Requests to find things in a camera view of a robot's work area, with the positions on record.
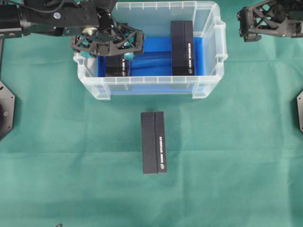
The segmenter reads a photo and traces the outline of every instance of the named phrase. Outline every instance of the metal plate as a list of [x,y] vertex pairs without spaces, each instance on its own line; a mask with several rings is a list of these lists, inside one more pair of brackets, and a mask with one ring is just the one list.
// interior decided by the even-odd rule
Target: metal plate
[[299,122],[300,130],[303,132],[303,92],[297,97],[298,111],[299,111]]
[[0,105],[3,109],[3,125],[0,128],[0,139],[13,129],[15,96],[0,81]]

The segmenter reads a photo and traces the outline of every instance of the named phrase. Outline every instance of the green cloth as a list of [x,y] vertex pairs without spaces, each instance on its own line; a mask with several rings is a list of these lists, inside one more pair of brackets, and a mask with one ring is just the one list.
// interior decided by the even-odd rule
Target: green cloth
[[[5,41],[1,79],[16,95],[0,142],[2,227],[301,227],[303,39],[239,38],[218,0],[225,76],[204,100],[92,97],[69,38]],[[168,173],[143,175],[140,112],[165,111]]]

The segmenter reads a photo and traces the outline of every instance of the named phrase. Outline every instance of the black rectangular box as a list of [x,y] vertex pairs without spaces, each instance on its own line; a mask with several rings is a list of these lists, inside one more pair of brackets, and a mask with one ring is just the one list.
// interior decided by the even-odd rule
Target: black rectangular box
[[106,77],[129,77],[130,62],[123,55],[106,57]]
[[192,21],[171,22],[171,58],[173,76],[195,75]]
[[143,173],[166,173],[164,112],[141,113]]

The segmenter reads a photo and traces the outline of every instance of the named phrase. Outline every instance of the plastic storage box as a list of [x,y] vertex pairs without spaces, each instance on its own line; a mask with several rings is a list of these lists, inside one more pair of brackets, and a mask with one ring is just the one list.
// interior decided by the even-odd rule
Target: plastic storage box
[[192,94],[206,98],[224,75],[227,59],[225,23],[219,5],[212,1],[119,2],[113,10],[116,21],[143,30],[146,37],[170,37],[172,20],[192,20],[194,37],[202,38],[199,48],[203,72],[196,76],[99,77],[98,58],[74,55],[78,77],[98,100],[111,95]]

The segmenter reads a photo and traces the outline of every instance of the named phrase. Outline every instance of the screw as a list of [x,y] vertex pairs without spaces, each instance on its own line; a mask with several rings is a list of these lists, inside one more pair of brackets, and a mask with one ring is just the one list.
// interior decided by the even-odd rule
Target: screw
[[60,19],[61,18],[61,14],[56,12],[53,14],[53,17],[56,18],[56,19]]

